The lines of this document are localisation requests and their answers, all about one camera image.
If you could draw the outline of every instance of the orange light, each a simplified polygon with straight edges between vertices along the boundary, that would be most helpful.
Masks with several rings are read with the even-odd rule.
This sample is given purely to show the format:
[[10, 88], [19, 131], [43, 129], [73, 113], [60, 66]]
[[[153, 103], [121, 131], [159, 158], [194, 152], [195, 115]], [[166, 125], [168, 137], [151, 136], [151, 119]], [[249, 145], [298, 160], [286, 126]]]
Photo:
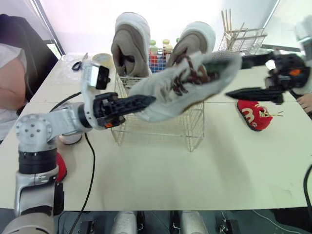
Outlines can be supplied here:
[[300, 75], [300, 73], [301, 73], [301, 71], [299, 69], [295, 69], [295, 70], [290, 71], [289, 75], [296, 77], [296, 76]]
[[111, 128], [113, 125], [111, 123], [108, 123], [105, 125], [105, 128]]

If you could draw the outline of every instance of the metal wire rack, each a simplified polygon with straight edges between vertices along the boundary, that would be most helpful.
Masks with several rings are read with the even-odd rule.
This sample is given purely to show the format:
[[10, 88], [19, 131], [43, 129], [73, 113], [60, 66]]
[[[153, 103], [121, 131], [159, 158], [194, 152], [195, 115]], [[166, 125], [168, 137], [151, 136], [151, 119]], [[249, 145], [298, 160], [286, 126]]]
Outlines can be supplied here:
[[[150, 62], [153, 72], [165, 68], [166, 59], [160, 49], [157, 63]], [[130, 88], [145, 78], [120, 77], [116, 74], [115, 92], [120, 98], [128, 96]], [[111, 128], [118, 145], [152, 144], [186, 146], [192, 152], [204, 138], [204, 102], [192, 106], [182, 115], [163, 122], [150, 123], [138, 119], [134, 114], [125, 116], [126, 122], [118, 127]]]
[[244, 55], [254, 55], [261, 47], [266, 36], [264, 28], [225, 32], [218, 50], [240, 51]]

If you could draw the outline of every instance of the white sneaker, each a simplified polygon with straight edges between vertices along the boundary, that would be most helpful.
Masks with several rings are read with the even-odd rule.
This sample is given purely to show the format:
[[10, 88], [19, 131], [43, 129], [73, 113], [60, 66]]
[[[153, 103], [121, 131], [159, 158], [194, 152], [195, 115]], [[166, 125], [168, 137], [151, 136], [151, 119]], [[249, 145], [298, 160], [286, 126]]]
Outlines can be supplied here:
[[181, 63], [134, 85], [129, 95], [151, 95], [156, 101], [139, 119], [157, 122], [176, 117], [190, 106], [218, 94], [241, 68], [241, 55], [229, 51], [186, 56]]
[[174, 47], [167, 62], [171, 67], [180, 56], [191, 55], [197, 51], [209, 54], [215, 47], [215, 32], [212, 27], [204, 22], [193, 22], [183, 30], [179, 42]]
[[150, 40], [150, 27], [145, 18], [132, 12], [117, 17], [111, 51], [120, 76], [148, 77], [152, 74], [148, 65]]

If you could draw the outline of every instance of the black chair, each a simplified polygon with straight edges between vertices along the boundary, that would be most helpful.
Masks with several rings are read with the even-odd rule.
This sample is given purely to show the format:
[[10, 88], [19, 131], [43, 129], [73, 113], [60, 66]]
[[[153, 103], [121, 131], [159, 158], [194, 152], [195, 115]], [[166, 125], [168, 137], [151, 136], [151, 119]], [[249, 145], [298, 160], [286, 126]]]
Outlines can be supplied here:
[[30, 101], [58, 59], [27, 20], [21, 17], [0, 15], [0, 43], [25, 51], [25, 98]]

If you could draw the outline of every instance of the red slipper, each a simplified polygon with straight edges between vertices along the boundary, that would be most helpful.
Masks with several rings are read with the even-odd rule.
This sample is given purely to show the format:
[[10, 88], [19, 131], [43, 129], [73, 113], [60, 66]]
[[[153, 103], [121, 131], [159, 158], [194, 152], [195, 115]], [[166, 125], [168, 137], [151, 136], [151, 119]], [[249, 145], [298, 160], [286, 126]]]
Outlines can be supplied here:
[[57, 165], [58, 165], [57, 182], [61, 182], [67, 176], [67, 168], [66, 168], [66, 164], [65, 164], [62, 156], [59, 153], [57, 154]]
[[257, 101], [238, 100], [237, 108], [244, 117], [248, 127], [254, 131], [262, 131], [273, 119], [266, 107]]

